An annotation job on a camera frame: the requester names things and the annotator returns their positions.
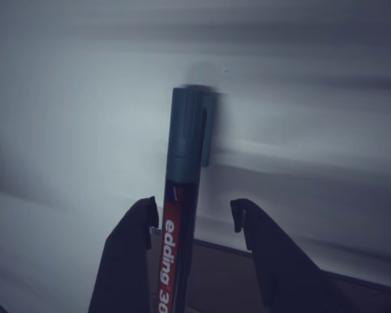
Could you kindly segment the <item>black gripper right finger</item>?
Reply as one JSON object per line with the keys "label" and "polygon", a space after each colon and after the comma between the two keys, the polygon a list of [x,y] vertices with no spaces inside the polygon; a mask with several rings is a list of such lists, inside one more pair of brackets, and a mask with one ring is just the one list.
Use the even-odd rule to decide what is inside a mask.
{"label": "black gripper right finger", "polygon": [[271,312],[345,312],[345,298],[258,205],[231,201],[235,231],[244,232],[264,305]]}

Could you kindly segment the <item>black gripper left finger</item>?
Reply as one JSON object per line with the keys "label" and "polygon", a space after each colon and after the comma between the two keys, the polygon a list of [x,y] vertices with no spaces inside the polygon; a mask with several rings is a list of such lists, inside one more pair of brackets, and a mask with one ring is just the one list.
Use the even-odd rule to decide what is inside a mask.
{"label": "black gripper left finger", "polygon": [[155,197],[138,200],[106,239],[89,312],[150,312],[147,251],[159,216]]}

